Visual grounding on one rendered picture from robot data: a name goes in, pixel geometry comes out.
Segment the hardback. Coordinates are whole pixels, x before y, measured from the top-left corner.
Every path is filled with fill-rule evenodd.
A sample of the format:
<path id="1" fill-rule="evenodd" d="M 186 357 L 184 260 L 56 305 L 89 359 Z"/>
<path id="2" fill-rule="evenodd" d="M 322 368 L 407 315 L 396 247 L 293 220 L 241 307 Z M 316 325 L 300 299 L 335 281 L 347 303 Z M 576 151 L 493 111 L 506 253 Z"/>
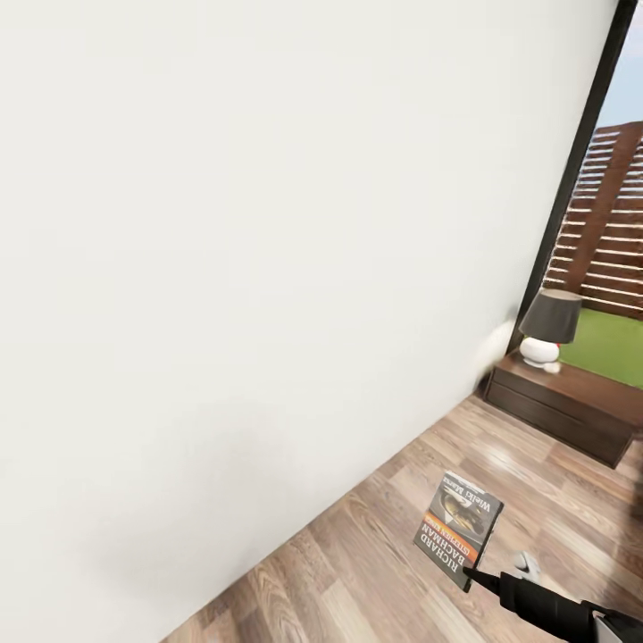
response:
<path id="1" fill-rule="evenodd" d="M 463 591 L 478 571 L 504 503 L 447 470 L 413 542 Z"/>

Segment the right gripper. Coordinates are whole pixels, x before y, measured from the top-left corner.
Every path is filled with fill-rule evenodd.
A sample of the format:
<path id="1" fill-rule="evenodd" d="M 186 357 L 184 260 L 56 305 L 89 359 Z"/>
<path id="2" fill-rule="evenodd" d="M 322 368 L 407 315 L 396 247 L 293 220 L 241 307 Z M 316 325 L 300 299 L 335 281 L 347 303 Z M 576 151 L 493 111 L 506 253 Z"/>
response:
<path id="1" fill-rule="evenodd" d="M 525 622 L 536 625 L 538 629 L 561 638 L 557 623 L 557 600 L 562 595 L 539 586 L 531 580 L 515 578 L 509 573 L 500 572 L 500 577 L 463 568 L 463 572 L 478 584 L 500 598 L 500 605 L 518 614 Z"/>

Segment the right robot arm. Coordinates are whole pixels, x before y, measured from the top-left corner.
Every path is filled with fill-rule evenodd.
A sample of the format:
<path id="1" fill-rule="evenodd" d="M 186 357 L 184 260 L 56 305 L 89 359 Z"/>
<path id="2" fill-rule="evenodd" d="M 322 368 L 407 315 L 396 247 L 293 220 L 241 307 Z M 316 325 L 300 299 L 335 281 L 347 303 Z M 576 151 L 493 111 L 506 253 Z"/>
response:
<path id="1" fill-rule="evenodd" d="M 568 643 L 643 643 L 643 621 L 582 600 L 580 603 L 539 586 L 538 560 L 525 551 L 510 555 L 517 571 L 500 577 L 463 568 L 463 572 L 500 598 L 500 605 L 538 629 Z"/>

